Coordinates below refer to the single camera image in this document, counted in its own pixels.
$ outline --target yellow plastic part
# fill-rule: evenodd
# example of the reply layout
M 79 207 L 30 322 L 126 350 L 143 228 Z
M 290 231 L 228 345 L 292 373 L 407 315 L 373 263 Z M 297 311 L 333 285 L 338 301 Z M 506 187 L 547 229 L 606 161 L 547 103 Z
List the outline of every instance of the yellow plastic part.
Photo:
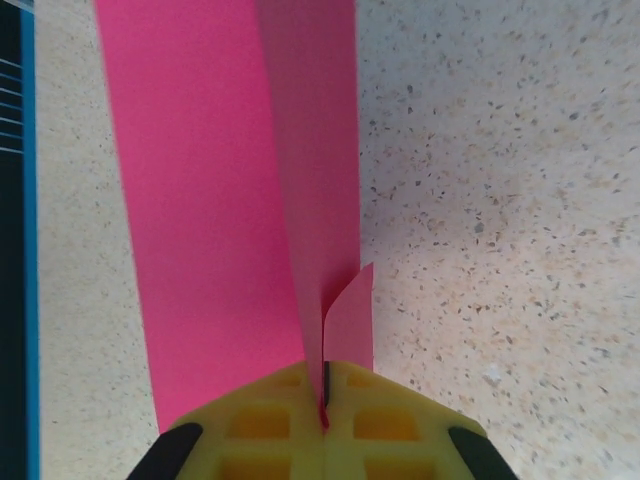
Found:
M 352 364 L 330 380 L 325 435 L 304 362 L 181 418 L 204 431 L 178 480 L 473 480 L 448 429 L 475 421 Z

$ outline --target speckled floor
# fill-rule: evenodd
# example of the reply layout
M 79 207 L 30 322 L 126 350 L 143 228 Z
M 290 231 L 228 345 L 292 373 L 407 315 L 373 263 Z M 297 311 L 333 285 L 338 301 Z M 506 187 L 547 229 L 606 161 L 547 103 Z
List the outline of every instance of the speckled floor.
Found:
M 44 479 L 124 478 L 157 431 L 93 12 L 37 17 Z M 522 479 L 640 478 L 640 1 L 359 20 L 376 369 Z

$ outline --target pink paper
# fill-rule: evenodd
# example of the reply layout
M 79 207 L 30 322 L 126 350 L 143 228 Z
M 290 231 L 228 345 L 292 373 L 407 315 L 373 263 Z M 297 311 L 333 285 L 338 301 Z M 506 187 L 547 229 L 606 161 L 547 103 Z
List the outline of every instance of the pink paper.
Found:
M 373 370 L 372 287 L 373 264 L 369 264 L 331 305 L 324 322 L 325 360 Z
M 161 430 L 302 359 L 301 333 L 319 394 L 358 272 L 354 6 L 269 5 L 261 37 L 251 0 L 96 2 Z

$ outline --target white speckled surface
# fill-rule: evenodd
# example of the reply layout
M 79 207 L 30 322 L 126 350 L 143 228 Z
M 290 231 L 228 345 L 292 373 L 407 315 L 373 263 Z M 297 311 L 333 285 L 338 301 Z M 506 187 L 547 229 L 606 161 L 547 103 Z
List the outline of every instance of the white speckled surface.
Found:
M 522 479 L 640 478 L 640 1 L 359 10 L 377 370 Z M 91 5 L 37 30 L 43 473 L 124 478 L 157 432 Z

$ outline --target terrazzo floor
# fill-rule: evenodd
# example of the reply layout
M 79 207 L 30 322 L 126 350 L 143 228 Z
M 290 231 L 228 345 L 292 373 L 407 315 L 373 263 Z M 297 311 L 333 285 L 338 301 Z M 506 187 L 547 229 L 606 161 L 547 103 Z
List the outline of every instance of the terrazzo floor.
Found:
M 376 370 L 523 480 L 640 478 L 640 0 L 358 9 Z M 91 2 L 38 2 L 37 88 L 43 478 L 125 478 L 157 429 Z

